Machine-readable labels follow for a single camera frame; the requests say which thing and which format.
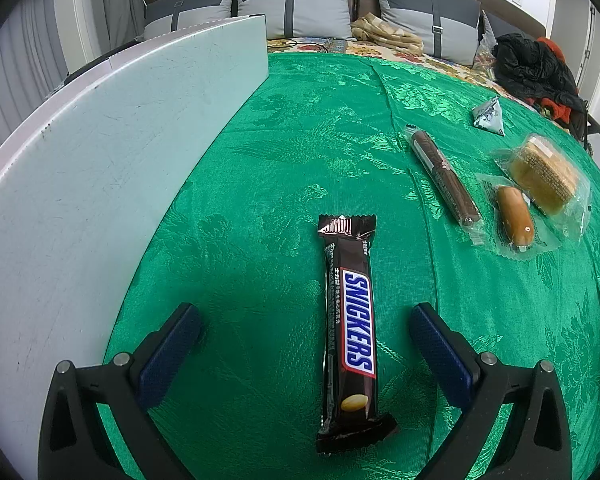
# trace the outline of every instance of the cushion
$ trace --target cushion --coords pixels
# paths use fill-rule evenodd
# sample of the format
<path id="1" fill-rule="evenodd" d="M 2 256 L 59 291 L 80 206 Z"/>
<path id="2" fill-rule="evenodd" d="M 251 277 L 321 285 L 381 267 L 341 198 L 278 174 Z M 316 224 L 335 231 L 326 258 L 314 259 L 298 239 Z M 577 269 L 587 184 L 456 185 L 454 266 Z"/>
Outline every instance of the cushion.
<path id="1" fill-rule="evenodd" d="M 238 0 L 238 16 L 264 14 L 267 39 L 350 40 L 349 0 Z"/>
<path id="2" fill-rule="evenodd" d="M 230 17 L 231 0 L 157 0 L 146 7 L 144 38 Z"/>
<path id="3" fill-rule="evenodd" d="M 516 32 L 518 34 L 522 34 L 525 38 L 529 38 L 532 41 L 535 41 L 537 39 L 537 38 L 534 38 L 533 36 L 530 36 L 526 32 L 523 32 L 519 28 L 511 25 L 510 23 L 505 22 L 503 19 L 499 18 L 495 14 L 492 14 L 491 12 L 485 12 L 483 19 L 484 19 L 485 34 L 487 31 L 487 27 L 489 27 L 489 29 L 491 29 L 493 31 L 493 35 L 496 38 L 499 38 L 500 36 L 504 36 L 505 34 L 512 34 L 512 33 Z"/>
<path id="4" fill-rule="evenodd" d="M 477 0 L 379 0 L 382 19 L 422 38 L 424 53 L 471 66 L 478 47 Z"/>

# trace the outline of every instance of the curtain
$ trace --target curtain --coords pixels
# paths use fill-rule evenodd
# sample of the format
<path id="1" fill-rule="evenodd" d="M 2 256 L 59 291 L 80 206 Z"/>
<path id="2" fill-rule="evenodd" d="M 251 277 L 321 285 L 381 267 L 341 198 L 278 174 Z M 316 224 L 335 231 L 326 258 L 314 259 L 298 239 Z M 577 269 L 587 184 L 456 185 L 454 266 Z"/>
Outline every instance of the curtain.
<path id="1" fill-rule="evenodd" d="M 66 75 L 54 0 L 20 0 L 0 28 L 0 145 Z"/>
<path id="2" fill-rule="evenodd" d="M 113 50 L 128 43 L 144 31 L 144 2 L 142 0 L 103 0 L 109 31 L 109 47 Z"/>

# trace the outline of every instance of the green tablecloth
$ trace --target green tablecloth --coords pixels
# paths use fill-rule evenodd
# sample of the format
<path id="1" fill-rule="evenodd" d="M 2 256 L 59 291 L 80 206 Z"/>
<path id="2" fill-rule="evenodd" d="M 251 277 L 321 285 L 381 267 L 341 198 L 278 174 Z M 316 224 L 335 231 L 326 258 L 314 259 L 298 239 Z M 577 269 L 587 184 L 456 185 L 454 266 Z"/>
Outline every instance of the green tablecloth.
<path id="1" fill-rule="evenodd" d="M 506 364 L 555 363 L 574 478 L 585 478 L 600 460 L 598 168 L 571 137 L 506 99 L 506 137 L 474 129 L 470 109 L 493 94 L 446 75 L 340 54 L 272 54 L 269 63 L 269 78 L 158 227 L 107 349 L 106 360 L 133 350 L 181 301 L 202 311 L 202 341 L 151 410 L 180 459 L 200 480 L 414 478 L 459 415 L 408 337 L 411 307 L 429 301 L 477 351 Z M 530 132 L 553 139 L 592 181 L 584 240 L 526 262 L 472 247 L 419 161 L 396 143 L 405 122 L 436 139 L 488 225 L 493 212 L 474 174 L 500 174 L 490 150 Z M 321 213 L 378 216 L 379 409 L 400 425 L 376 446 L 328 458 L 314 447 L 325 330 Z M 471 478 L 486 468 L 507 413 Z M 110 418 L 106 425 L 139 476 Z"/>

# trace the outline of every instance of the black strap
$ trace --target black strap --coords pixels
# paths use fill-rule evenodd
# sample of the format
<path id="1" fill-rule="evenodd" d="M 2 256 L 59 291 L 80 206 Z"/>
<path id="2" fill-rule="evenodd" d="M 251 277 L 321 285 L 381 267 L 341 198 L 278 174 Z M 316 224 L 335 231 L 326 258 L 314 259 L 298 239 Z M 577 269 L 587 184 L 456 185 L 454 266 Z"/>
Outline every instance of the black strap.
<path id="1" fill-rule="evenodd" d="M 431 0 L 433 11 L 433 57 L 442 57 L 442 26 L 440 25 L 440 9 L 438 0 Z"/>
<path id="2" fill-rule="evenodd" d="M 294 36 L 294 2 L 285 0 L 285 38 Z"/>
<path id="3" fill-rule="evenodd" d="M 171 31 L 178 30 L 178 17 L 180 15 L 180 9 L 182 8 L 182 4 L 184 0 L 176 0 L 176 3 L 173 6 L 173 16 L 171 17 Z"/>

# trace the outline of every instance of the black jacket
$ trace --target black jacket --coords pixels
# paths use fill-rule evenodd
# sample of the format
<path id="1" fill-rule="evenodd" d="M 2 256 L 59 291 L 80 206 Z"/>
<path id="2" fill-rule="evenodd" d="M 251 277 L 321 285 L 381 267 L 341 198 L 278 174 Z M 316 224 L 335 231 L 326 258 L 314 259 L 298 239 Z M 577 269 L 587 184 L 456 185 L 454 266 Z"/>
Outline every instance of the black jacket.
<path id="1" fill-rule="evenodd" d="M 585 112 L 569 67 L 541 41 L 521 34 L 504 34 L 493 48 L 496 81 L 518 99 L 547 97 L 572 110 Z"/>

